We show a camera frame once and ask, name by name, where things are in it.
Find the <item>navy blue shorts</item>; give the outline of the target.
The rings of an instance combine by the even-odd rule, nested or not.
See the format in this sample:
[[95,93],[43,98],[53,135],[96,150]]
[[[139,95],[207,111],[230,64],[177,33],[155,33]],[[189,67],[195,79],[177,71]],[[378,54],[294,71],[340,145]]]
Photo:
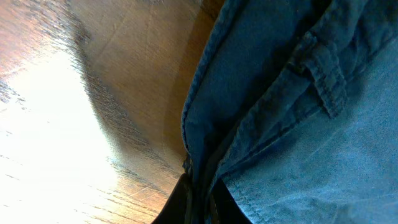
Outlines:
[[192,223],[396,223],[397,2],[226,1],[182,136]]

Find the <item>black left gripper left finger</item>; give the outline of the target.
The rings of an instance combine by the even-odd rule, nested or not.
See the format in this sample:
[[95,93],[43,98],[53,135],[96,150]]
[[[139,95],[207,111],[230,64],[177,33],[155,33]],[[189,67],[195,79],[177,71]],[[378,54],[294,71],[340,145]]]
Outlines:
[[182,174],[169,199],[152,224],[191,224],[192,182],[188,174]]

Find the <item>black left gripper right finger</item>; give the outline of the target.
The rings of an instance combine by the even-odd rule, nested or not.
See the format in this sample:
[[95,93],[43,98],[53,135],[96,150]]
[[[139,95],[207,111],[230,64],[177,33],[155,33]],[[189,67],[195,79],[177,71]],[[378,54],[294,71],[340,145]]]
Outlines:
[[217,181],[210,197],[211,222],[217,224],[251,224],[233,199],[222,180]]

